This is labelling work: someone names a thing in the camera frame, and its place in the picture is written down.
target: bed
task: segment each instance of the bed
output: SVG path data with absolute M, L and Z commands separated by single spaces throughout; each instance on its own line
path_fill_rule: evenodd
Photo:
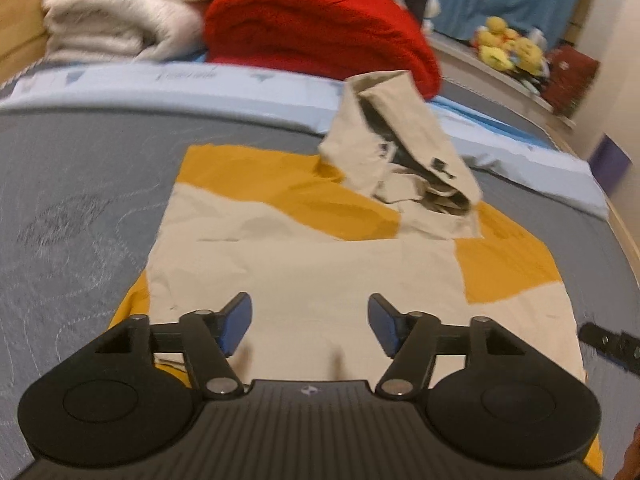
M 535 124 L 454 82 L 445 82 L 441 95 L 551 142 Z M 0 112 L 0 479 L 31 460 L 15 418 L 21 393 L 105 330 L 145 266 L 187 147 L 212 142 L 311 154 L 320 140 L 180 113 Z M 640 333 L 640 290 L 606 221 L 494 174 L 474 174 L 484 200 L 552 252 L 578 324 Z M 610 478 L 640 421 L 640 382 L 587 348 L 582 355 L 603 409 Z

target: stuffed toy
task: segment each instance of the stuffed toy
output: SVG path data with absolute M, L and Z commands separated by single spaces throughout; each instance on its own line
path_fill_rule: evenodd
M 471 41 L 474 48 L 480 46 L 498 46 L 510 53 L 514 48 L 514 41 L 520 37 L 519 33 L 508 28 L 507 22 L 498 16 L 489 16 L 483 26 L 476 29 L 476 35 Z
M 481 46 L 500 46 L 500 38 L 494 36 L 488 30 L 478 30 L 476 33 L 476 47 L 480 48 Z
M 511 61 L 520 70 L 524 70 L 534 77 L 543 73 L 544 53 L 529 38 L 518 38 L 513 45 Z
M 489 16 L 485 25 L 490 33 L 498 37 L 503 36 L 504 31 L 507 30 L 507 22 L 498 16 Z
M 480 60 L 499 72 L 508 72 L 513 70 L 513 63 L 507 56 L 506 52 L 497 46 L 480 45 L 478 49 L 478 57 Z

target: metal pivot screw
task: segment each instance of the metal pivot screw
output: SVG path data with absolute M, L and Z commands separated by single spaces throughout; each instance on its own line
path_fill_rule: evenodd
M 207 390 L 213 394 L 226 395 L 238 389 L 238 383 L 231 377 L 216 377 L 207 381 Z
M 404 379 L 389 379 L 382 383 L 381 388 L 386 394 L 395 397 L 408 395 L 414 390 L 414 386 Z

